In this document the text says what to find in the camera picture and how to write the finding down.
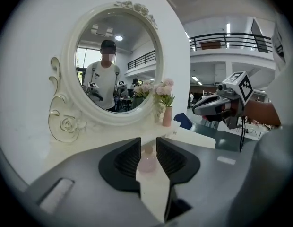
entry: pink vase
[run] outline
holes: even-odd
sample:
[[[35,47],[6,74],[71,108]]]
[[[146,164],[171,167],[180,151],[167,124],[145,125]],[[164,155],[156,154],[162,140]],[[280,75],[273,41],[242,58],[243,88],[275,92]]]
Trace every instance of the pink vase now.
[[[172,124],[172,107],[166,107],[164,112],[164,119],[162,120],[162,125],[165,127],[170,127]]]
[[[153,146],[145,147],[143,153],[141,153],[141,160],[137,166],[137,170],[141,173],[153,172],[156,169],[157,158],[153,154]]]

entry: flower bouquet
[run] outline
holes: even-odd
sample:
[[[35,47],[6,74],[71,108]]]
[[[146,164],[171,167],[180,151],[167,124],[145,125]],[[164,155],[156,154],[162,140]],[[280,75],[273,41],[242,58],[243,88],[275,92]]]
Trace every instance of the flower bouquet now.
[[[162,125],[170,127],[172,123],[172,103],[174,96],[171,94],[174,81],[172,79],[165,79],[163,82],[154,86],[154,101],[165,105],[164,118]]]
[[[133,99],[133,108],[138,107],[142,104],[143,100],[150,94],[153,90],[153,83],[146,80],[142,85],[134,87],[135,97]]]

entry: white t-shirt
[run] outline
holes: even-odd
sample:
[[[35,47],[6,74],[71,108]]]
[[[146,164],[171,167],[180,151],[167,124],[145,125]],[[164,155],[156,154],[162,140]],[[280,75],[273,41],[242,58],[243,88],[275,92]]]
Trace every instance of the white t-shirt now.
[[[266,89],[282,125],[293,124],[293,29],[283,14],[276,13],[272,37],[275,80]]]
[[[118,81],[116,78],[115,66],[113,63],[110,67],[104,68],[101,62],[97,62],[95,71],[93,71],[93,63],[86,69],[83,85],[87,86],[89,82],[94,82],[99,87],[97,90],[103,97],[103,101],[95,101],[95,103],[103,109],[110,109],[115,106],[114,90]]]

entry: black cable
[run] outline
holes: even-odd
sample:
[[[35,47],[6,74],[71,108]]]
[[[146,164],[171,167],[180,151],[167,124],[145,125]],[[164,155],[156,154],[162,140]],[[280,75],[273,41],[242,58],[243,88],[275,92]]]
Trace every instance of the black cable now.
[[[242,147],[241,147],[241,149],[243,149],[244,139],[245,139],[245,133],[246,133],[246,124],[245,124],[245,121],[244,121],[244,134],[243,134]]]
[[[243,149],[244,144],[244,137],[245,137],[245,131],[246,131],[246,124],[245,124],[245,117],[241,117],[242,119],[242,128],[241,128],[241,138],[240,138],[240,144],[239,144],[239,151],[241,152]]]

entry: mirror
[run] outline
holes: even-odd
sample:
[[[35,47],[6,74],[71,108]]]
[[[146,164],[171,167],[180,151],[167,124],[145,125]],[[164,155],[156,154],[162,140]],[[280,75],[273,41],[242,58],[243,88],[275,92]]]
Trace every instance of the mirror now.
[[[124,12],[97,15],[78,43],[78,81],[102,109],[130,112],[148,95],[147,91],[139,93],[137,86],[150,84],[149,90],[152,88],[156,70],[154,48],[146,26],[133,15]]]

